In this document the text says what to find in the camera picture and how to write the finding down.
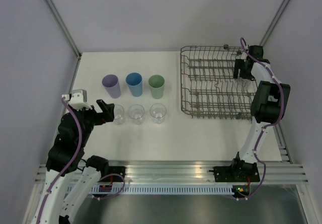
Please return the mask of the purple plastic cup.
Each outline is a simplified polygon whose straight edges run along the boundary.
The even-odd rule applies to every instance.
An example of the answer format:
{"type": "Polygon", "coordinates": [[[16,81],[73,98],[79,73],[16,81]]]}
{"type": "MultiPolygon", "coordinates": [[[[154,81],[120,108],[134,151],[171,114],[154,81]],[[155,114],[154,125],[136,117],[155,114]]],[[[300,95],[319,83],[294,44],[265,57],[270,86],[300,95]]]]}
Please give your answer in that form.
{"type": "Polygon", "coordinates": [[[121,96],[119,79],[114,74],[108,74],[103,77],[102,85],[108,92],[111,98],[117,99],[121,96]]]}

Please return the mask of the blue plastic cup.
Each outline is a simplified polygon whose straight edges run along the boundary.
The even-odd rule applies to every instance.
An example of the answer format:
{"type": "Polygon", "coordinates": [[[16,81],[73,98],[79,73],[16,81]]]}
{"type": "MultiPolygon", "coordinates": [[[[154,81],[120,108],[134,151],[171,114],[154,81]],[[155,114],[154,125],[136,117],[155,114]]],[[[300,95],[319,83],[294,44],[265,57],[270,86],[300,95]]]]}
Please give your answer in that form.
{"type": "Polygon", "coordinates": [[[142,95],[142,76],[137,72],[132,72],[127,75],[126,83],[132,96],[140,97],[142,95]]]}

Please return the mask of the green plastic cup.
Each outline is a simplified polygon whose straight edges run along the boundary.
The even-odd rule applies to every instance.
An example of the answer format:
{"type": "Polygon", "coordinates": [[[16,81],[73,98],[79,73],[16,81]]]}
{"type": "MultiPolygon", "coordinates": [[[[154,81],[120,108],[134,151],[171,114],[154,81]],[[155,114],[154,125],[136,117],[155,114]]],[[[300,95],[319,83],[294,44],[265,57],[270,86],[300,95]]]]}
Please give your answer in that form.
{"type": "Polygon", "coordinates": [[[161,99],[164,93],[165,79],[158,74],[152,75],[148,79],[151,95],[154,99],[161,99]]]}

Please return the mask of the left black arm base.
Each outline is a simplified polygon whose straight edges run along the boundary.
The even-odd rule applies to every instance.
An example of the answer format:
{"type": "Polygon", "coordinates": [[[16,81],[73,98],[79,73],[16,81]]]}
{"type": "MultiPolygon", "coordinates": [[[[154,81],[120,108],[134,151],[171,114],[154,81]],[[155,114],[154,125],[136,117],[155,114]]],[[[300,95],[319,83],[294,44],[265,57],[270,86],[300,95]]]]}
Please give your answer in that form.
{"type": "Polygon", "coordinates": [[[126,168],[124,166],[110,166],[102,171],[101,179],[99,182],[123,182],[122,178],[125,177],[126,168]]]}

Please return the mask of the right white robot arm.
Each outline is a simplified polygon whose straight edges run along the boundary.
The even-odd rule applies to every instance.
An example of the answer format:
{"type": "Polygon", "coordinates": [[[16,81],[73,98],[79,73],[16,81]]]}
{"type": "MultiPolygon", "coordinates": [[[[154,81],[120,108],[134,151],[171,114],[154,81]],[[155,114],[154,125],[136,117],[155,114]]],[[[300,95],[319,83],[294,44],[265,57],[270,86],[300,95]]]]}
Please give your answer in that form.
{"type": "Polygon", "coordinates": [[[243,46],[243,50],[247,57],[235,60],[233,78],[256,81],[258,86],[251,103],[252,126],[238,158],[254,164],[266,135],[284,116],[291,87],[274,75],[262,46],[243,46]]]}

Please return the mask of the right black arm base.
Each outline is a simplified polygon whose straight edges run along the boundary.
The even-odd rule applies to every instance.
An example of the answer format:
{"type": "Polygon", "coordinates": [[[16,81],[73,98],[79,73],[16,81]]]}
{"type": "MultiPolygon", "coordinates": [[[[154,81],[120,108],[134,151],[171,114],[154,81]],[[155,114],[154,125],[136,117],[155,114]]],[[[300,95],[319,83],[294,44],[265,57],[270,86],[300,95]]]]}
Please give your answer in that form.
{"type": "Polygon", "coordinates": [[[236,183],[236,182],[260,182],[260,176],[257,166],[232,167],[216,166],[210,172],[213,173],[217,183],[236,183]]]}

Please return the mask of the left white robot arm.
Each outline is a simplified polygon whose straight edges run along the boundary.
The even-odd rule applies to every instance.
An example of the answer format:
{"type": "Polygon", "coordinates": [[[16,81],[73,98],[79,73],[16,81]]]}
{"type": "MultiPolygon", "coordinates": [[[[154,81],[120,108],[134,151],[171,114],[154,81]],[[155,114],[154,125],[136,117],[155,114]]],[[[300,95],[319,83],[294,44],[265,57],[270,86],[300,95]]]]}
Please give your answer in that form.
{"type": "Polygon", "coordinates": [[[33,223],[72,223],[91,187],[110,176],[108,160],[92,156],[70,193],[67,188],[84,155],[95,126],[114,121],[114,104],[97,100],[101,112],[81,101],[80,109],[71,100],[61,100],[68,110],[61,118],[54,145],[48,153],[45,184],[33,223]]]}

